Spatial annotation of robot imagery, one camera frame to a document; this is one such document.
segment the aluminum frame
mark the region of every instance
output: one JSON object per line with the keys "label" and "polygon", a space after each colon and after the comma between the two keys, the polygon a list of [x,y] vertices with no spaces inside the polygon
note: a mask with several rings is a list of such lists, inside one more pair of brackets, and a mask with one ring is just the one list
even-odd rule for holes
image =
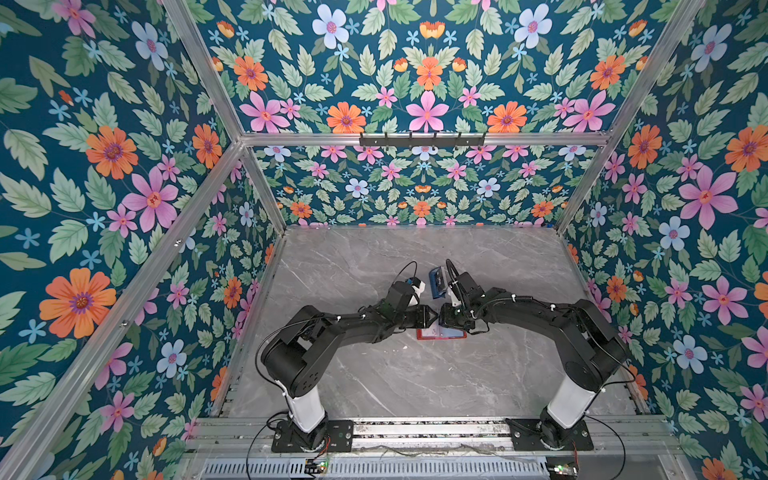
{"label": "aluminum frame", "polygon": [[616,151],[616,147],[624,136],[624,132],[632,125],[637,111],[640,110],[640,106],[648,94],[650,94],[659,75],[661,75],[662,69],[664,69],[677,49],[685,32],[693,24],[694,18],[704,6],[704,2],[705,0],[680,0],[680,3],[677,4],[670,21],[661,32],[654,49],[648,55],[648,62],[645,64],[643,71],[637,77],[637,81],[629,95],[624,99],[619,112],[616,114],[613,122],[611,122],[611,128],[608,130],[607,144],[592,158],[587,171],[584,172],[574,193],[568,199],[568,206],[565,208],[565,212],[554,226],[558,231],[565,231],[568,228],[574,215],[581,208],[581,204],[587,199],[594,182],[597,181],[600,173],[603,171],[603,166]]}
{"label": "aluminum frame", "polygon": [[240,144],[230,145],[203,180],[101,325],[56,382],[48,400],[5,454],[0,462],[0,478],[27,480],[35,473],[37,465],[42,463],[43,457],[69,423],[79,400],[91,390],[101,366],[109,361],[128,327],[144,308],[144,302],[179,254],[179,245],[190,236],[242,153],[243,147]]}

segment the metal bar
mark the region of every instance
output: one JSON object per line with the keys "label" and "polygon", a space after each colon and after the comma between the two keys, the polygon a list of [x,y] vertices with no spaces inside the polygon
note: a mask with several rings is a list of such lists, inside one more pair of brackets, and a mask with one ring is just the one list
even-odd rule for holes
{"label": "metal bar", "polygon": [[280,264],[280,256],[283,254],[285,242],[285,237],[277,237],[272,260],[270,261],[270,264],[266,266],[264,277],[261,279],[259,296],[256,299],[256,302],[250,307],[250,312],[248,312],[248,316],[245,319],[245,327],[240,334],[240,341],[237,343],[237,347],[230,359],[230,368],[227,369],[227,374],[221,382],[219,391],[225,392],[226,395],[220,393],[219,396],[216,397],[214,408],[210,413],[211,417],[218,417],[221,414],[224,402],[229,399],[230,387],[236,385],[237,382],[240,381],[240,375],[243,373],[243,367],[246,360],[249,358],[250,349],[256,341],[256,337],[253,334],[255,331],[254,329],[256,328],[254,325],[258,321],[261,310],[264,308],[266,298],[269,295],[275,273],[277,273],[277,266]]}
{"label": "metal bar", "polygon": [[197,70],[200,82],[219,114],[224,129],[232,142],[236,142],[245,131],[243,124],[240,123],[240,117],[237,116],[224,84],[221,83],[221,77],[214,69],[214,63],[208,54],[208,47],[200,34],[200,30],[197,29],[187,2],[185,0],[165,0],[163,6],[165,6],[168,17],[176,28],[181,43],[187,49],[192,65]]}
{"label": "metal bar", "polygon": [[573,220],[576,211],[581,207],[584,199],[587,198],[592,185],[600,177],[603,166],[611,158],[611,155],[616,150],[616,146],[619,145],[624,132],[632,125],[637,111],[640,110],[643,101],[645,101],[650,90],[656,84],[661,70],[672,57],[686,30],[694,21],[696,13],[699,12],[703,5],[704,0],[680,0],[680,3],[677,4],[670,21],[661,32],[654,49],[648,55],[648,62],[645,64],[643,71],[637,77],[637,81],[634,83],[624,103],[621,104],[621,108],[611,124],[611,129],[608,131],[607,143],[592,158],[587,171],[584,172],[584,176],[581,177],[581,181],[576,186],[573,195],[571,195],[565,212],[557,224],[555,224],[555,228],[558,230],[565,230]]}
{"label": "metal bar", "polygon": [[556,132],[556,133],[518,133],[518,134],[256,134],[247,132],[242,140],[247,147],[267,145],[311,146],[311,145],[366,145],[415,147],[432,146],[445,142],[448,146],[456,145],[592,145],[602,147],[607,144],[605,132]]}
{"label": "metal bar", "polygon": [[74,411],[93,386],[96,376],[112,356],[128,327],[144,307],[152,290],[179,253],[180,242],[189,237],[210,199],[229,176],[240,157],[241,147],[233,144],[170,226],[144,266],[136,273],[110,312],[56,383],[48,400],[30,421],[27,429],[0,462],[0,478],[28,480],[51,450]]}
{"label": "metal bar", "polygon": [[259,166],[259,161],[256,159],[256,155],[253,153],[253,148],[248,148],[248,151],[243,156],[243,166],[245,171],[248,172],[251,180],[253,180],[253,186],[256,188],[256,192],[259,194],[261,204],[266,210],[266,215],[270,218],[273,227],[277,233],[282,236],[286,231],[286,222],[283,219],[283,215],[280,213],[280,209],[277,208],[277,200],[270,189],[270,185],[266,182],[266,174]]}

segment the floral wallpaper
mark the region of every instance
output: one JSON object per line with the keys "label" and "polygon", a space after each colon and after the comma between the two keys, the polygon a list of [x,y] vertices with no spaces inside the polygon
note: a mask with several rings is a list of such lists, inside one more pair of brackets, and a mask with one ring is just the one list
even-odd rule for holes
{"label": "floral wallpaper", "polygon": [[[4,455],[228,139],[157,2],[5,2],[0,56]],[[169,477],[271,251],[243,176],[238,164],[36,478]]]}
{"label": "floral wallpaper", "polygon": [[607,129],[677,4],[202,3],[190,9],[243,125],[347,134]]}
{"label": "floral wallpaper", "polygon": [[568,228],[701,478],[768,474],[768,12],[712,0]]}

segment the wire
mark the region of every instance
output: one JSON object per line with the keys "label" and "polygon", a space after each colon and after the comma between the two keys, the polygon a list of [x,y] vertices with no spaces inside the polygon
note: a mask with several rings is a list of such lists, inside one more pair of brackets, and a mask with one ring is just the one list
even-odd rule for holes
{"label": "wire", "polygon": [[621,435],[616,433],[616,430],[613,430],[613,428],[610,425],[608,425],[606,422],[603,422],[602,420],[596,419],[595,417],[591,417],[589,415],[585,415],[585,416],[588,419],[592,419],[595,422],[600,422],[603,425],[605,425],[606,427],[608,427],[608,429],[611,430],[614,433],[614,435],[616,435],[616,438],[619,439],[619,442],[621,443],[621,451],[622,451],[622,455],[623,455],[622,458],[621,458],[621,468],[619,468],[619,472],[616,475],[614,475],[614,476],[612,476],[610,478],[610,480],[616,480],[616,478],[619,478],[619,475],[621,475],[621,473],[624,471],[624,466],[627,464],[627,447],[624,446],[624,440],[622,440],[621,439]]}

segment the orange flower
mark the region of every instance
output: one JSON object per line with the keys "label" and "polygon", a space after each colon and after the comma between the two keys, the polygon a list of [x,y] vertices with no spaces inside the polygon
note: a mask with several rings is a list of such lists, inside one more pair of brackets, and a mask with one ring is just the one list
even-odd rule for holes
{"label": "orange flower", "polygon": [[413,207],[413,213],[414,213],[414,214],[416,214],[418,217],[424,218],[424,217],[426,217],[427,215],[429,215],[429,208],[430,208],[430,207],[429,207],[429,204],[428,204],[428,203],[426,203],[426,202],[424,202],[424,201],[422,201],[422,202],[418,202],[418,203],[417,203],[417,204],[416,204],[416,205]]}
{"label": "orange flower", "polygon": [[493,115],[488,117],[489,132],[492,134],[518,133],[520,127],[525,125],[528,117],[523,117],[528,113],[523,105],[518,106],[518,102],[510,101],[507,107],[499,105],[493,111]]}
{"label": "orange flower", "polygon": [[661,148],[661,137],[659,137],[659,127],[646,125],[632,137],[632,145],[629,146],[629,163],[636,168],[643,170],[648,164],[652,164],[659,154],[656,149]]}
{"label": "orange flower", "polygon": [[264,73],[264,66],[261,63],[254,62],[251,57],[237,57],[235,59],[235,75],[239,75],[237,80],[253,91],[263,90],[270,79]]}
{"label": "orange flower", "polygon": [[573,257],[574,262],[578,263],[578,250],[576,250],[576,247],[569,243],[568,251],[571,252],[571,257]]}
{"label": "orange flower", "polygon": [[[768,283],[768,272],[763,273],[763,280]],[[765,283],[755,285],[755,297],[763,301],[760,304],[760,311],[768,318],[768,285]]]}
{"label": "orange flower", "polygon": [[453,71],[464,71],[467,69],[467,62],[463,58],[456,57],[453,59],[453,63],[451,63],[451,68],[453,68]]}
{"label": "orange flower", "polygon": [[125,132],[115,127],[114,131],[106,125],[98,128],[99,135],[91,134],[85,141],[89,148],[85,151],[88,161],[96,165],[96,171],[105,177],[112,175],[115,180],[125,178],[125,174],[134,171],[139,157],[134,152],[136,144],[127,138]]}
{"label": "orange flower", "polygon": [[422,64],[416,69],[419,76],[416,81],[424,87],[424,90],[432,90],[435,85],[440,83],[442,67],[438,65],[437,58],[427,57],[422,60]]}
{"label": "orange flower", "polygon": [[531,209],[531,212],[534,217],[546,217],[552,213],[553,209],[554,204],[549,200],[545,200],[539,204],[535,204]]}
{"label": "orange flower", "polygon": [[109,312],[106,308],[113,305],[114,288],[109,286],[109,278],[102,272],[96,272],[91,278],[87,268],[74,268],[69,272],[69,280],[57,276],[45,287],[45,292],[55,297],[40,302],[40,318],[53,320],[48,329],[59,338],[64,338],[74,328],[74,337],[81,339],[94,332],[94,323],[101,321]]}
{"label": "orange flower", "polygon": [[194,133],[192,146],[197,149],[197,159],[207,168],[213,168],[219,163],[219,157],[221,157],[219,134],[211,130],[209,124],[197,125]]}
{"label": "orange flower", "polygon": [[704,459],[701,475],[704,475],[707,480],[736,480],[736,474],[731,470],[726,470],[725,464],[717,458]]}
{"label": "orange flower", "polygon": [[264,263],[266,263],[267,265],[269,265],[269,264],[270,264],[270,261],[272,260],[272,255],[274,255],[274,253],[275,253],[275,244],[274,244],[274,243],[271,243],[271,244],[270,244],[270,245],[269,245],[269,246],[266,248],[266,256],[264,257]]}
{"label": "orange flower", "polygon": [[608,280],[608,288],[606,291],[611,300],[616,303],[627,298],[627,286],[624,285],[624,280],[615,275]]}
{"label": "orange flower", "polygon": [[334,134],[361,134],[362,127],[366,124],[366,118],[356,106],[349,106],[345,101],[339,102],[338,107],[328,110],[328,126],[333,127]]}
{"label": "orange flower", "polygon": [[404,58],[400,58],[398,61],[395,62],[395,70],[399,72],[404,72],[408,70],[408,61]]}
{"label": "orange flower", "polygon": [[293,202],[290,206],[290,212],[296,215],[298,218],[309,218],[312,216],[312,209],[304,202]]}
{"label": "orange flower", "polygon": [[633,38],[637,37],[643,30],[645,30],[645,25],[648,25],[648,22],[645,20],[638,20],[633,23],[632,26],[629,27],[629,36]]}
{"label": "orange flower", "polygon": [[216,374],[216,378],[214,378],[214,389],[210,391],[210,401],[215,402],[216,397],[219,396],[219,389],[221,388],[221,383],[224,381],[224,377],[227,375],[227,367],[223,366],[219,370],[219,372]]}
{"label": "orange flower", "polygon": [[635,376],[634,384],[637,385],[637,389],[640,390],[643,399],[648,400],[648,391],[645,389],[645,386],[647,385],[645,377],[643,377],[642,373],[637,373],[637,367],[634,365],[629,366],[629,371]]}
{"label": "orange flower", "polygon": [[160,456],[163,455],[163,452],[165,452],[165,446],[168,444],[168,438],[163,437],[160,440],[157,440],[157,443],[154,444],[154,447],[152,448],[152,455],[154,456]]}
{"label": "orange flower", "polygon": [[217,22],[216,26],[219,28],[219,31],[222,35],[224,35],[227,38],[232,38],[235,36],[235,27],[232,26],[229,22]]}
{"label": "orange flower", "polygon": [[757,125],[754,130],[747,127],[739,132],[738,138],[731,138],[728,144],[730,153],[725,156],[725,163],[733,166],[731,169],[741,172],[753,172],[760,168],[761,161],[768,161],[768,127]]}
{"label": "orange flower", "polygon": [[598,88],[605,90],[619,81],[619,75],[623,74],[626,68],[623,55],[620,55],[618,58],[616,55],[611,55],[605,61],[598,63],[598,66],[594,68],[594,72],[589,77],[592,80],[592,88],[595,90]]}

